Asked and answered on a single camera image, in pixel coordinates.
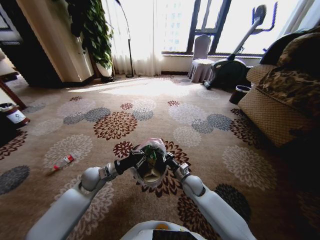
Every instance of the carpet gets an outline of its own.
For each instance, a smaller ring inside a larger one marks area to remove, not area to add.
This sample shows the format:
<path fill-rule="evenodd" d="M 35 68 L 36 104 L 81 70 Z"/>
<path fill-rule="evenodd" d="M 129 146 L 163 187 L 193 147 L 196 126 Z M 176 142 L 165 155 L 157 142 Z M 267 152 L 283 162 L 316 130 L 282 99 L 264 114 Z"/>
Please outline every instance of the carpet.
<path fill-rule="evenodd" d="M 8 85 L 28 106 L 23 112 L 31 122 L 0 148 L 0 239 L 23 239 L 84 170 L 126 157 L 150 137 L 162 138 L 257 239 L 319 237 L 319 195 L 296 186 L 288 163 L 228 92 L 172 75 L 64 89 L 31 88 L 23 79 Z M 74 162 L 45 176 L 69 153 Z M 68 239 L 119 239 L 148 220 L 220 238 L 170 172 L 150 188 L 127 171 L 96 195 Z"/>

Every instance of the white curtain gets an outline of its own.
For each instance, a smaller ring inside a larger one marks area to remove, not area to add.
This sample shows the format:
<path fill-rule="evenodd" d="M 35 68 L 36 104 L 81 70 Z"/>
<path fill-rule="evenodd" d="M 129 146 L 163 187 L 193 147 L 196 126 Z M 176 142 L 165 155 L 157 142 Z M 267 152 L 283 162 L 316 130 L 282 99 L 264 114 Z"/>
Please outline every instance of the white curtain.
<path fill-rule="evenodd" d="M 299 29 L 299 25 L 306 16 L 308 10 L 312 6 L 315 0 L 300 0 L 288 21 L 285 23 L 283 29 L 279 34 L 279 38 L 283 35 L 293 33 L 294 31 Z"/>
<path fill-rule="evenodd" d="M 137 75 L 161 74 L 161 26 L 158 0 L 120 0 L 131 36 L 133 71 Z M 128 28 L 115 0 L 102 0 L 106 21 L 113 27 L 112 58 L 116 73 L 131 73 Z"/>

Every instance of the sunlight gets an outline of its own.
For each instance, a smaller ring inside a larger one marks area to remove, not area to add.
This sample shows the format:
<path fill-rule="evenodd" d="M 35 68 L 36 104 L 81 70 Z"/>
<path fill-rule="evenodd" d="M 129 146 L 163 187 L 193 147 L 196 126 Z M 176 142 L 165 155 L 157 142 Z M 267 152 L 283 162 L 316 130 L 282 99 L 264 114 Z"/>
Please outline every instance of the sunlight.
<path fill-rule="evenodd" d="M 104 90 L 104 89 L 110 89 L 110 88 L 130 86 L 133 84 L 132 82 L 135 82 L 134 84 L 147 84 L 149 81 L 150 79 L 148 79 L 147 77 L 139 77 L 135 79 L 120 80 L 120 81 L 110 82 L 110 83 L 95 84 L 92 87 L 73 89 L 73 90 L 69 90 L 68 92 L 85 93 L 85 92 L 98 91 L 98 90 Z"/>
<path fill-rule="evenodd" d="M 183 97 L 189 94 L 190 86 L 183 86 L 174 84 L 170 80 L 153 80 L 148 84 L 126 86 L 110 90 L 101 91 L 101 94 L 114 94 L 114 95 L 136 95 L 155 97 L 161 95 L 169 95 L 176 97 Z"/>

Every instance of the camouflage cushion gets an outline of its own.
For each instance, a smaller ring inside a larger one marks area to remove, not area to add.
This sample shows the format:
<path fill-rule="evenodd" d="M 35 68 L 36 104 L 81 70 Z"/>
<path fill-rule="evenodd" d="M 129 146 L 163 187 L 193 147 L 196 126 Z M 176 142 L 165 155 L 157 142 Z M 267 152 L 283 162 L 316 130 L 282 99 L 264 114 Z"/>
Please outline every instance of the camouflage cushion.
<path fill-rule="evenodd" d="M 308 33 L 292 40 L 283 50 L 277 65 L 290 70 L 300 70 L 320 78 L 320 32 Z"/>
<path fill-rule="evenodd" d="M 309 118 L 320 119 L 320 79 L 300 70 L 276 67 L 257 85 L 261 93 Z"/>

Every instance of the trash can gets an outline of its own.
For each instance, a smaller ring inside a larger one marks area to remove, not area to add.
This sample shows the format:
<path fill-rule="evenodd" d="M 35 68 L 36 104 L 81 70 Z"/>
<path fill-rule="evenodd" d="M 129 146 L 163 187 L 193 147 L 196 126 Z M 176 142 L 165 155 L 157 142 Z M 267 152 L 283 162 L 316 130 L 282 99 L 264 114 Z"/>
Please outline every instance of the trash can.
<path fill-rule="evenodd" d="M 30 122 L 30 119 L 10 102 L 0 104 L 0 111 L 1 114 L 5 115 L 17 129 Z"/>
<path fill-rule="evenodd" d="M 237 85 L 235 91 L 232 93 L 229 102 L 232 104 L 238 104 L 240 100 L 251 90 L 248 86 Z"/>

